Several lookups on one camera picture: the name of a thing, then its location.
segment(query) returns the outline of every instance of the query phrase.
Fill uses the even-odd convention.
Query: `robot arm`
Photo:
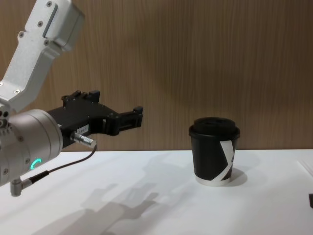
[[[57,157],[74,142],[96,148],[87,136],[118,135],[141,126],[142,107],[119,114],[99,104],[99,91],[76,91],[63,106],[31,110],[10,117],[36,99],[53,60],[71,50],[84,21],[70,0],[37,0],[19,45],[0,82],[0,186],[11,182],[12,196],[49,172],[21,181],[20,176]]]
[[[73,48],[83,22],[83,13],[69,0],[37,0],[0,83],[3,113],[18,112],[36,99],[53,60]]]

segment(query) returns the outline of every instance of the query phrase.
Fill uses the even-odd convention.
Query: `cup lid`
[[[189,128],[189,135],[196,138],[214,138],[226,141],[239,138],[240,129],[230,119],[205,117],[195,120]]]

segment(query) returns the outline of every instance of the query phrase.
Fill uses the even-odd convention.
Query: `black cable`
[[[59,166],[59,167],[57,167],[57,168],[54,168],[54,169],[50,170],[49,173],[52,173],[52,172],[54,172],[54,171],[56,171],[56,170],[60,170],[60,169],[62,169],[62,168],[64,168],[64,167],[67,167],[67,166],[70,166],[70,165],[74,165],[74,164],[77,164],[77,163],[81,163],[81,162],[83,162],[83,161],[85,161],[85,160],[91,158],[91,157],[93,156],[93,154],[94,154],[96,151],[97,151],[97,145],[93,148],[93,151],[92,151],[87,157],[85,157],[85,158],[83,158],[83,159],[81,159],[81,160],[78,160],[78,161],[75,161],[75,162],[72,162],[72,163],[68,163],[68,164]]]
[[[33,177],[30,177],[29,180],[34,184],[35,182],[41,180],[42,178],[46,177],[47,175],[49,175],[50,173],[56,171],[56,170],[60,170],[62,168],[65,168],[67,166],[70,166],[70,165],[74,165],[74,164],[77,164],[77,163],[81,163],[89,158],[91,158],[93,156],[93,154],[97,151],[97,145],[93,148],[93,151],[85,158],[81,159],[81,160],[77,160],[77,161],[74,161],[72,163],[68,163],[68,164],[65,164],[65,165],[62,165],[62,166],[59,166],[57,168],[54,168],[52,170],[46,170],[46,171],[43,171]]]

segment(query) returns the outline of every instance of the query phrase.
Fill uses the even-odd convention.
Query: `wooden wall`
[[[241,149],[313,148],[312,0],[74,0],[86,23],[29,108],[101,90],[140,129],[97,136],[102,150],[188,149],[196,118],[241,128]],[[0,0],[0,77],[34,0]],[[68,150],[83,149],[72,146]]]

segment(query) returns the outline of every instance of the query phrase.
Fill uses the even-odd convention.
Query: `white table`
[[[86,153],[62,153],[27,176]],[[191,151],[98,152],[10,196],[1,235],[312,235],[313,150],[237,151],[232,182],[194,179]]]

